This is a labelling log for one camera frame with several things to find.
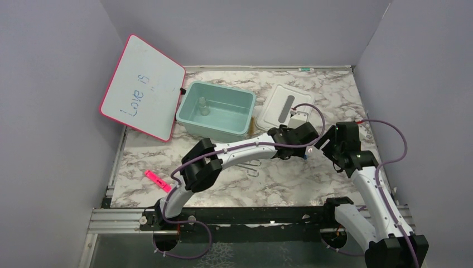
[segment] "clear plastic bottle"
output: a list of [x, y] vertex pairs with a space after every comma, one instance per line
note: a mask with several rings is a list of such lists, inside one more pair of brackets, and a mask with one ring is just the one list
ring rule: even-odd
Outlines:
[[199, 98], [199, 110], [200, 114], [203, 116], [207, 116], [210, 113], [209, 105], [207, 104], [207, 99], [204, 97]]

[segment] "screw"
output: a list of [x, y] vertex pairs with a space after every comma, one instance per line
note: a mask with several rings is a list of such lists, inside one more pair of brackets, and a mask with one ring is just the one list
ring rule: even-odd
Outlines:
[[196, 218], [195, 218], [195, 216], [190, 215], [190, 216], [187, 218], [187, 220], [188, 220], [188, 221], [195, 221]]
[[148, 219], [146, 218], [146, 216], [142, 216], [142, 217], [139, 219], [139, 223], [140, 223], [141, 225], [145, 225], [147, 222], [148, 222]]

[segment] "pink highlighter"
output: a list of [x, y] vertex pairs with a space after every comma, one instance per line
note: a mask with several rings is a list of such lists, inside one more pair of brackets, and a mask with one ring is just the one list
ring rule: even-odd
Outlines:
[[158, 177], [158, 175], [154, 174], [151, 170], [146, 170], [144, 172], [144, 174], [146, 175], [146, 177], [148, 177], [150, 180], [154, 181], [154, 183], [156, 183], [159, 187], [161, 187], [164, 192], [166, 193], [169, 193], [169, 191], [171, 190], [171, 186], [169, 186], [169, 184], [167, 184], [165, 181], [163, 181], [160, 177]]

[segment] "plastic container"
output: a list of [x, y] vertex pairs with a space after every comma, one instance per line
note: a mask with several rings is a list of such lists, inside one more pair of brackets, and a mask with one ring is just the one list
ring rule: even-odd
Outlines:
[[[290, 85], [275, 84], [264, 101], [263, 108], [256, 118], [256, 126], [262, 130], [269, 130], [279, 125], [288, 125], [291, 115], [289, 110], [300, 103], [313, 103], [315, 93], [292, 87]], [[309, 115], [312, 108], [301, 106], [299, 112]]]
[[[199, 98], [206, 99], [209, 109], [202, 115]], [[192, 135], [221, 142], [245, 139], [256, 95], [248, 90], [229, 88], [206, 82], [193, 82], [187, 89], [176, 119]]]

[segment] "whiteboard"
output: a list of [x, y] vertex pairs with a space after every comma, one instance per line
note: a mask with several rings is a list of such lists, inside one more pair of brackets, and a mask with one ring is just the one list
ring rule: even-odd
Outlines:
[[130, 35], [100, 112], [168, 141], [185, 74], [184, 67], [139, 37]]

